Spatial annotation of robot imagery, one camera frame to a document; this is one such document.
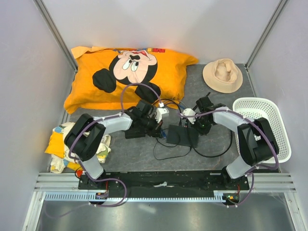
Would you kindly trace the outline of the black network switch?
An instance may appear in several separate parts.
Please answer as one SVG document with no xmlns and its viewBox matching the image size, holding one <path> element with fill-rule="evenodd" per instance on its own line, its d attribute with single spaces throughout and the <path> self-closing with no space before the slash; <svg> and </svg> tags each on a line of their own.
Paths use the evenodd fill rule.
<svg viewBox="0 0 308 231">
<path fill-rule="evenodd" d="M 194 147 L 196 148 L 199 141 L 199 134 L 194 128 L 186 128 L 176 125 L 170 125 L 167 132 L 167 143 Z"/>
</svg>

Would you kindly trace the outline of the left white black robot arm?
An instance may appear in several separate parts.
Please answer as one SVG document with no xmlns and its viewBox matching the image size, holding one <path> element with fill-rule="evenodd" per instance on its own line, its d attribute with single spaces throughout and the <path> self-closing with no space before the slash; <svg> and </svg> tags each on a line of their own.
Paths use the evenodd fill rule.
<svg viewBox="0 0 308 231">
<path fill-rule="evenodd" d="M 163 103 L 158 107 L 141 100 L 136 106 L 115 115 L 92 117 L 83 114 L 65 136 L 64 143 L 69 153 L 84 172 L 79 177 L 80 190 L 106 190 L 110 182 L 119 180 L 107 175 L 97 159 L 97 151 L 103 136 L 124 132 L 125 139 L 158 138 L 161 136 L 163 118 L 169 114 Z"/>
</svg>

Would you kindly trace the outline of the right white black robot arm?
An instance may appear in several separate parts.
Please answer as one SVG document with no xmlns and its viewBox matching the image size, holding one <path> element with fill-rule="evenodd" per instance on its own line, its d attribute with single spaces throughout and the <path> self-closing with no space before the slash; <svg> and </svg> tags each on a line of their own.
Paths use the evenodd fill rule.
<svg viewBox="0 0 308 231">
<path fill-rule="evenodd" d="M 257 167 L 278 168 L 279 147 L 266 118 L 244 117 L 224 104 L 213 104 L 208 96 L 198 99 L 192 111 L 196 117 L 189 121 L 202 135 L 208 134 L 213 125 L 223 125 L 238 137 L 239 156 L 221 171 L 223 188 L 232 189 Z"/>
</svg>

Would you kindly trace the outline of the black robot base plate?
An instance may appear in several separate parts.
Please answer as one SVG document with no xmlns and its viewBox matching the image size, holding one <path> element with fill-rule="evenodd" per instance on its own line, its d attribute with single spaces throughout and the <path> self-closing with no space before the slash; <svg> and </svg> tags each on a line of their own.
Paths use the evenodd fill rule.
<svg viewBox="0 0 308 231">
<path fill-rule="evenodd" d="M 108 172 L 103 176 L 103 179 L 109 178 L 116 180 L 93 182 L 81 175 L 78 189 L 107 189 L 118 197 L 123 197 L 125 192 L 120 181 L 126 185 L 127 196 L 212 196 L 214 191 L 250 189 L 246 177 L 225 185 L 220 170 Z"/>
</svg>

